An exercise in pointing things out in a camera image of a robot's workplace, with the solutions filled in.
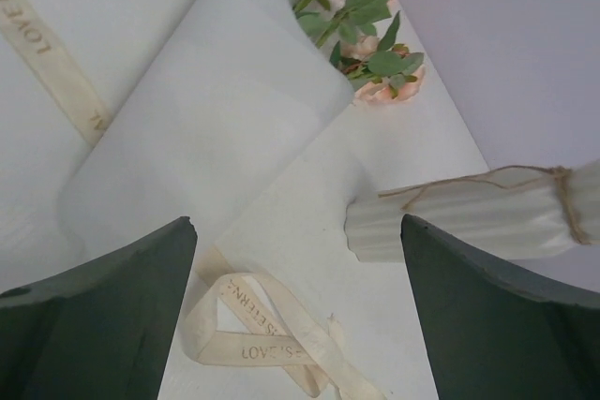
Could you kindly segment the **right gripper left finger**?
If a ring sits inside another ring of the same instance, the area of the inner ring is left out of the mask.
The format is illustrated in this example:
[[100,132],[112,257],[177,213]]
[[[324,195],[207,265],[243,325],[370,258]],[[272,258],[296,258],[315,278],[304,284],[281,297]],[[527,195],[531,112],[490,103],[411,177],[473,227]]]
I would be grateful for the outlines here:
[[1,295],[4,399],[155,399],[197,244],[180,217]]

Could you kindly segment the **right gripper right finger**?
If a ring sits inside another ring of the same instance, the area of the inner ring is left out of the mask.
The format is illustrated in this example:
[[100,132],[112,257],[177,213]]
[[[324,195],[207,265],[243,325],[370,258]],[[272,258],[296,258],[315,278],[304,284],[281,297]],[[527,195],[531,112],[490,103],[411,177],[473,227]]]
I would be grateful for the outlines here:
[[414,215],[401,242],[441,399],[596,399],[599,295]]

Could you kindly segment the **cream printed ribbon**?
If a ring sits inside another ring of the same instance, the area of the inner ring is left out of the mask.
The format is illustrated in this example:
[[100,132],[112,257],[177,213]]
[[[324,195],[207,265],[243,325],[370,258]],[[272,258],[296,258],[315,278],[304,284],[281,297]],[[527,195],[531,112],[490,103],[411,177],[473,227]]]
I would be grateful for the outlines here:
[[[1,0],[1,295],[106,255],[88,256],[61,196],[195,1]],[[317,15],[289,3],[314,45]],[[225,232],[206,248],[197,234],[158,396],[177,361],[314,365],[344,385],[348,365],[328,332],[263,264],[225,275],[212,259],[198,292],[193,267]]]

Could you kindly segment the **pink flower bouquet white wrap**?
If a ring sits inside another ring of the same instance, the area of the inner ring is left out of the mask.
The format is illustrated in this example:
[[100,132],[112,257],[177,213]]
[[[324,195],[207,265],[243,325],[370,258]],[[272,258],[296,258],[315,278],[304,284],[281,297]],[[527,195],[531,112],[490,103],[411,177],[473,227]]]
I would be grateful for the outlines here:
[[188,217],[213,244],[353,101],[289,0],[196,0],[60,199],[92,258]]

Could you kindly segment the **white ribbed ceramic vase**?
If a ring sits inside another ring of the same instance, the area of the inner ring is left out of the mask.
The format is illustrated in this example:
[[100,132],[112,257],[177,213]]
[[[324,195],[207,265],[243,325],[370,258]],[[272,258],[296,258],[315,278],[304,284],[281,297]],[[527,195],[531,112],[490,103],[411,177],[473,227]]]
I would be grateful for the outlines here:
[[556,256],[599,242],[599,164],[511,165],[381,192],[348,206],[349,249],[362,262],[403,261],[407,215],[502,259]]

